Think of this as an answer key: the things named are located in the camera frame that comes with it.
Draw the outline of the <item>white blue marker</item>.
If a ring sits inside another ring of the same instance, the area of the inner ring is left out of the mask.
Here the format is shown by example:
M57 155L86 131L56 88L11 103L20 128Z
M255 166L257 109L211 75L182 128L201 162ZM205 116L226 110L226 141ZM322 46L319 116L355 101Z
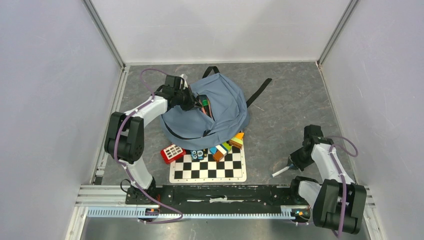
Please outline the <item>white blue marker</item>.
M280 175L280 174L282 174L282 173L284 173L288 170L293 170L293 169L295 169L295 166L293 164L287 165L284 168L278 170L277 172L272 173L271 177L275 178L276 176L278 176L278 175Z

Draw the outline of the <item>blue grey backpack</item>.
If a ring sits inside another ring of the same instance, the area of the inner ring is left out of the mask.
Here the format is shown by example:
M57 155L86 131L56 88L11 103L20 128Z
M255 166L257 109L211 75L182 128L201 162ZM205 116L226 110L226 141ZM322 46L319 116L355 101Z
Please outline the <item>blue grey backpack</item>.
M235 82L221 74L216 66L210 66L202 79L190 87L199 100L201 95L207 96L214 120L201 109L183 111L175 106L160 116L162 130L171 143L185 150L202 150L222 144L249 124L248 107L271 81L267 78L246 99Z

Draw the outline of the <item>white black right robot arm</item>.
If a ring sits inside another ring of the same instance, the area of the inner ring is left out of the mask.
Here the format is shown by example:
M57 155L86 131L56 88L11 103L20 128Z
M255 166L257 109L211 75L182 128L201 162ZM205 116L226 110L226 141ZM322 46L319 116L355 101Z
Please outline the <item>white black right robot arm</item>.
M302 146L289 155L287 167L304 171L316 164L322 183L296 176L291 181L288 196L295 204L308 203L315 226L336 234L355 235L361 229L367 191L344 170L337 147L330 137L324 136L320 126L305 126Z

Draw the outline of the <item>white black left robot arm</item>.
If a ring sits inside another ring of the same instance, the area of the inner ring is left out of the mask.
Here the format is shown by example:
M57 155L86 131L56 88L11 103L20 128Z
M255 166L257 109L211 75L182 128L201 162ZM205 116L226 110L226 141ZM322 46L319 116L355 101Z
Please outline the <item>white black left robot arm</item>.
M153 176L142 158L145 148L145 127L175 106L188 110L199 107L186 75L166 75L161 85L139 106L126 112L115 111L108 122L104 150L127 173L130 184L138 188L138 197L145 204L153 203L157 190L151 186Z

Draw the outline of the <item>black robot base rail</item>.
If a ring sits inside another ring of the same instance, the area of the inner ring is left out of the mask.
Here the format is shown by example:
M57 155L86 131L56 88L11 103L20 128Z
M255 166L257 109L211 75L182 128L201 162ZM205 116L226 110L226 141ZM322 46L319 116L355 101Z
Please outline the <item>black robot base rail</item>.
M138 219L281 219L307 223L312 207L287 185L155 185L123 189L125 205L140 207Z

